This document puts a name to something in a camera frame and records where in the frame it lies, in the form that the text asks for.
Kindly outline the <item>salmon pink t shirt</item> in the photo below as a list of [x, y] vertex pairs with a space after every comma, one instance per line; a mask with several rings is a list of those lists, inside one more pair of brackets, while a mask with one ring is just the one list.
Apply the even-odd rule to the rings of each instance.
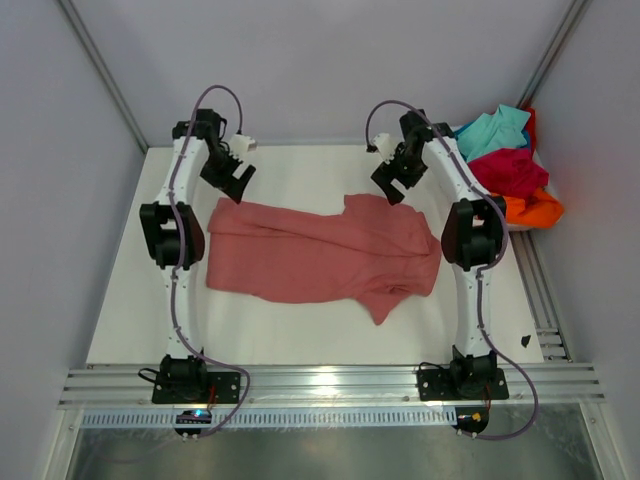
[[351, 299], [376, 325], [435, 287], [441, 246], [423, 213], [372, 194], [320, 215], [221, 199], [208, 224], [206, 285], [285, 304]]

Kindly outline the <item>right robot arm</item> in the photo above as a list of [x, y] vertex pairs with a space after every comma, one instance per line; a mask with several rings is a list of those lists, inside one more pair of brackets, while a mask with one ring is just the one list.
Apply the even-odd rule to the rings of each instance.
[[485, 296], [490, 274], [506, 251], [506, 202], [491, 195], [460, 159], [446, 123], [434, 124], [423, 110], [408, 107], [400, 120], [402, 137], [367, 136], [367, 150], [381, 158], [371, 178], [392, 205], [425, 173], [434, 175], [450, 202], [441, 249], [452, 266], [458, 325], [452, 359], [446, 366], [421, 363], [416, 371], [423, 401], [505, 399], [508, 389], [489, 338], [490, 309]]

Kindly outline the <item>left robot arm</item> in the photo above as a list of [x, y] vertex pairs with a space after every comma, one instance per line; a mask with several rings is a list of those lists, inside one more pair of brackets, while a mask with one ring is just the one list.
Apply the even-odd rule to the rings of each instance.
[[239, 370], [225, 366], [213, 372], [204, 357], [195, 300], [206, 246], [192, 205], [197, 183], [204, 180], [239, 203], [256, 171], [243, 164], [252, 139], [236, 133], [226, 140], [226, 125], [217, 112], [202, 108], [178, 122], [172, 130], [174, 152], [164, 184], [156, 198], [139, 209], [147, 251], [167, 292], [170, 322], [166, 353], [152, 372], [155, 404], [234, 405], [240, 398]]

